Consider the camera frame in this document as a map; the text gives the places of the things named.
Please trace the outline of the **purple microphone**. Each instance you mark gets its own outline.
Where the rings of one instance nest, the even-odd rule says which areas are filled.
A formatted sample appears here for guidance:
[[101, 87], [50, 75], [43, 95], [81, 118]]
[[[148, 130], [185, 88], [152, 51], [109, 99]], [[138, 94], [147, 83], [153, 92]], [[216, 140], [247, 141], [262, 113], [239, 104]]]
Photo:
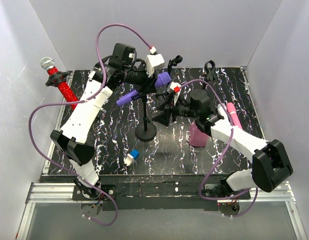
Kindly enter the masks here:
[[118, 106], [125, 105], [145, 95], [156, 93], [157, 88], [164, 87], [171, 82], [171, 77], [168, 72], [154, 73], [152, 77], [148, 77], [146, 73], [128, 73], [125, 80], [129, 84], [134, 84], [135, 88], [116, 101]]

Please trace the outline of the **purple mic round-base stand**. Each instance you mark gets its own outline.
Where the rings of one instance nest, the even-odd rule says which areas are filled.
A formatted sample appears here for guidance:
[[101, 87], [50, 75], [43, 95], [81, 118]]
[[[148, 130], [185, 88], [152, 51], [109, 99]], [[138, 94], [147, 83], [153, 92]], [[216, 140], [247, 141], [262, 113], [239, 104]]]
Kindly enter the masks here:
[[147, 115], [147, 99], [147, 95], [141, 97], [143, 104], [143, 118], [142, 122], [140, 122], [135, 128], [135, 136], [141, 142], [150, 142], [154, 140], [157, 135], [157, 128]]

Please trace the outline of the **black round-base mic stand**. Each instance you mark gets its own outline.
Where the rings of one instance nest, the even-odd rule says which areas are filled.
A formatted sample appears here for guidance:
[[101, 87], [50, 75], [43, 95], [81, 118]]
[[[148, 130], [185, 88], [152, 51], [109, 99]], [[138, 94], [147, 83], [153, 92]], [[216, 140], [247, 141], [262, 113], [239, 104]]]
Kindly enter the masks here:
[[216, 64], [213, 60], [209, 60], [204, 64], [203, 80], [209, 82], [217, 79], [218, 75], [216, 73]]

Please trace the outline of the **pink microphone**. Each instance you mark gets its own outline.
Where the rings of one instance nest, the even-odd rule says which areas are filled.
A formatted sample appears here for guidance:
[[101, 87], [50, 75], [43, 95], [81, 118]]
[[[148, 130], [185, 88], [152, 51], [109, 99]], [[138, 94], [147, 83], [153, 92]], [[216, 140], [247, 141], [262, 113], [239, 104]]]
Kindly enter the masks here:
[[229, 103], [226, 104], [226, 109], [227, 109], [227, 112], [231, 116], [233, 125], [242, 130], [243, 128], [242, 128], [241, 122], [239, 120], [235, 105], [232, 102], [229, 102]]

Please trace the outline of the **white microphone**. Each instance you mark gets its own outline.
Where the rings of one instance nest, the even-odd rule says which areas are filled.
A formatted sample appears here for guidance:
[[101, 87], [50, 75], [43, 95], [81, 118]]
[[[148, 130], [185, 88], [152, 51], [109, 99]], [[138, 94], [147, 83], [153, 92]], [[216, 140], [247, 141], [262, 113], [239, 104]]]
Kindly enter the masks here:
[[224, 108], [225, 105], [223, 103], [217, 105], [217, 112], [225, 119], [228, 116]]

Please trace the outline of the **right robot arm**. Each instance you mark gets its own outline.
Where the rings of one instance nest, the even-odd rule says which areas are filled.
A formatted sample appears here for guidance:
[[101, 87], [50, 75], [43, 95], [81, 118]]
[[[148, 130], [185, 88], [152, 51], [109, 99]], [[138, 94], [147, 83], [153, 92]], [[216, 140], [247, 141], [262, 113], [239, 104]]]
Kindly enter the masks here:
[[168, 93], [165, 101], [157, 107], [161, 113], [152, 120], [169, 126], [176, 117], [193, 118], [198, 130], [212, 138], [228, 143], [251, 162], [250, 169], [235, 171], [222, 178], [212, 189], [199, 188], [209, 198], [232, 199], [241, 190], [259, 188], [270, 193], [294, 170], [283, 143], [277, 139], [267, 141], [255, 137], [237, 126], [231, 126], [226, 112], [221, 106], [211, 108], [211, 101], [204, 89], [195, 89], [186, 101], [177, 93]]

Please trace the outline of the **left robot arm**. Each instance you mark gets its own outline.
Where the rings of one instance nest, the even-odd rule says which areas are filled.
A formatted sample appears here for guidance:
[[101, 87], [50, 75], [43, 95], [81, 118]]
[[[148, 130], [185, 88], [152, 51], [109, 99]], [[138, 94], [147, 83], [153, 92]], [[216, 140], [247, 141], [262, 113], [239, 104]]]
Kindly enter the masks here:
[[59, 130], [53, 130], [51, 140], [69, 159], [77, 178], [75, 184], [83, 196], [96, 200], [101, 195], [100, 178], [93, 164], [95, 147], [88, 143], [89, 131], [103, 105], [122, 83], [139, 87], [128, 101], [156, 93], [164, 85], [155, 70], [165, 65], [164, 57], [155, 47], [149, 49], [145, 59], [137, 57], [135, 47], [116, 43], [111, 55], [95, 64], [80, 98], [69, 119]]

